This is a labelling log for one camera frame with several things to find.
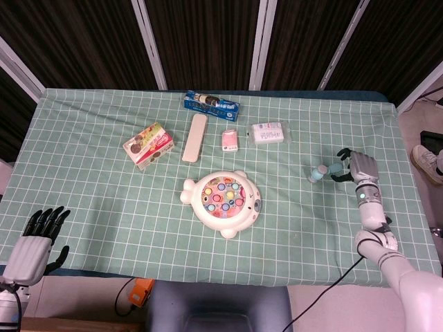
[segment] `robotic hand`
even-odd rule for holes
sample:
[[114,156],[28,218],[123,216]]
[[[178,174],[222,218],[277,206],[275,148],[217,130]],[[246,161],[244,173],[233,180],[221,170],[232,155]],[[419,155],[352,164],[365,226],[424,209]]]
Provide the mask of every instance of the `robotic hand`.
[[381,204],[379,173],[374,158],[348,148],[338,154],[350,159],[350,173],[331,175],[336,182],[354,181],[363,230],[355,236],[359,254],[378,265],[389,286],[403,304],[406,332],[437,332],[443,326],[443,279],[416,271],[397,251],[398,243],[390,231],[392,221]]
[[60,206],[54,211],[49,209],[34,213],[15,244],[0,279],[0,330],[20,330],[20,319],[30,297],[28,287],[62,266],[66,260],[68,246],[63,247],[55,262],[47,264],[60,228],[71,212],[66,210],[61,213],[63,209]]

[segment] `person's shoe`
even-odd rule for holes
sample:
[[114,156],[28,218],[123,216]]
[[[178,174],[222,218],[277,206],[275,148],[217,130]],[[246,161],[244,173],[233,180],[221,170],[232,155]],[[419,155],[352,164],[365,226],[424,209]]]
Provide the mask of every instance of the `person's shoe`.
[[423,171],[434,185],[443,185],[443,176],[437,173],[437,156],[423,145],[417,145],[410,153],[410,161]]

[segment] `table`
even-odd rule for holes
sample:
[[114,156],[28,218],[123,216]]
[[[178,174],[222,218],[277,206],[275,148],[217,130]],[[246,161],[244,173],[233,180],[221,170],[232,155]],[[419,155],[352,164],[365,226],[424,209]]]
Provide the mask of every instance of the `table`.
[[[181,153],[195,112],[183,108],[182,93],[47,89],[0,203],[0,260],[34,211],[65,205],[72,213],[51,254],[70,245],[65,268],[183,282],[331,283],[358,258],[355,184],[306,178],[350,147],[377,159],[399,249],[416,268],[440,272],[392,104],[224,97],[242,105],[238,121],[210,116],[200,159],[189,164]],[[289,123],[290,145],[246,145],[248,123],[277,120]],[[176,147],[140,172],[122,144],[154,121]],[[234,154],[220,147],[226,129],[239,131]],[[179,200],[186,178],[221,169],[244,170],[263,198],[258,220],[231,240]],[[367,261],[344,282],[384,285]]]

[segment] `black cable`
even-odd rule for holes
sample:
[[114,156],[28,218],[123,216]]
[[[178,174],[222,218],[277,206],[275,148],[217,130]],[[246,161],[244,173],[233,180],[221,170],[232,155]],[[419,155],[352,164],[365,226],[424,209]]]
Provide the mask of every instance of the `black cable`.
[[17,320],[17,332],[20,332],[20,329],[21,329],[21,316],[22,316],[20,296],[17,294],[16,291],[13,292],[12,294],[14,294],[14,296],[15,296],[15,300],[17,301],[17,307],[19,309],[19,318]]
[[344,275],[342,275],[341,277],[339,277],[331,286],[329,286],[328,288],[326,288],[323,292],[321,292],[321,294],[314,300],[314,302],[312,302],[300,315],[298,315],[296,318],[294,318],[288,325],[286,325],[286,327],[283,329],[282,332],[285,332],[293,323],[295,323],[300,317],[302,317],[310,308],[312,308],[312,306],[317,303],[317,301],[332,287],[334,287],[335,285],[337,285],[339,282],[341,282],[346,275],[351,272],[351,270],[353,268],[355,268],[355,266],[360,263],[363,260],[364,257],[360,257],[358,261],[356,261],[354,263],[354,265],[352,265],[350,268],[348,268],[348,270],[345,272]]
[[114,311],[116,312],[117,316],[120,317],[126,317],[128,316],[135,308],[136,306],[134,306],[133,304],[131,305],[130,310],[127,313],[119,313],[117,310],[117,301],[118,301],[118,297],[120,296],[120,294],[122,293],[123,289],[125,289],[125,287],[128,285],[128,283],[130,283],[132,280],[134,280],[135,278],[131,278],[129,279],[126,284],[123,285],[123,287],[118,291],[117,297],[116,297],[116,301],[114,302]]
[[428,93],[423,93],[421,96],[419,96],[417,99],[426,97],[427,95],[432,95],[433,93],[443,90],[443,86],[441,86],[440,88],[436,88],[435,90],[429,91]]

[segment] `blue chair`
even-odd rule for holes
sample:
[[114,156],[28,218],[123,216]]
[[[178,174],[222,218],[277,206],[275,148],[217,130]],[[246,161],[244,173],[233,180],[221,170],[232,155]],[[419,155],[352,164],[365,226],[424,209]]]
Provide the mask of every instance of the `blue chair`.
[[150,332],[282,331],[292,320],[287,287],[156,281],[148,306]]

